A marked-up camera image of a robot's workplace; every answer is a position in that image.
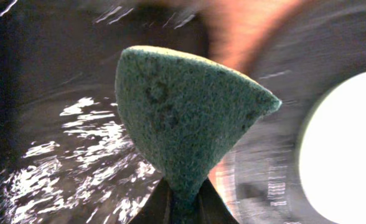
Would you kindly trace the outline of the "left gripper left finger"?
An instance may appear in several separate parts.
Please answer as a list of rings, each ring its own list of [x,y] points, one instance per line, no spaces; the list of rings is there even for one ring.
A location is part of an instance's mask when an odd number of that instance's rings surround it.
[[[161,179],[152,194],[128,224],[171,224],[172,190]]]

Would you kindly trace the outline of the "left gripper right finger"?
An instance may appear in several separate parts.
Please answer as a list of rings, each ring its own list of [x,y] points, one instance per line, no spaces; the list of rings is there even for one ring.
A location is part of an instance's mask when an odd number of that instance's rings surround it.
[[[198,224],[238,224],[209,179],[197,194]]]

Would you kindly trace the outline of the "green scrubbing sponge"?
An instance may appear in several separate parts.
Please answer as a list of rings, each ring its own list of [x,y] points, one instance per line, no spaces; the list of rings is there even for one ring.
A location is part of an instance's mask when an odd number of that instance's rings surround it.
[[[281,101],[240,72],[203,57],[138,45],[116,69],[119,116],[136,148],[190,209],[209,171]]]

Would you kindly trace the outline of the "mint green plate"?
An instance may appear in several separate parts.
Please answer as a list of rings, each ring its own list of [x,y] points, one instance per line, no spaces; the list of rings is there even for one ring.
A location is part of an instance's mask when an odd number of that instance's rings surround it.
[[[299,177],[324,218],[366,224],[366,72],[317,102],[301,136]]]

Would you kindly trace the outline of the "black rectangular tray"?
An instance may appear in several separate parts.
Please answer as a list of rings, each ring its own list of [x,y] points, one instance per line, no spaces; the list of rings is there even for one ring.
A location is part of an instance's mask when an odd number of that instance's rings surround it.
[[[0,223],[128,223],[160,173],[134,148],[115,100],[121,51],[201,56],[186,7],[129,1],[0,1]]]

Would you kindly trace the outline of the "round black serving tray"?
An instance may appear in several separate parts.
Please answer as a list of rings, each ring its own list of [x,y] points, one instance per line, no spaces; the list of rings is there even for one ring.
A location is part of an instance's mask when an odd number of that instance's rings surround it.
[[[282,104],[226,158],[219,185],[232,211],[242,223],[335,223],[304,194],[299,148],[317,102],[366,72],[366,1],[304,1],[266,38],[246,72]]]

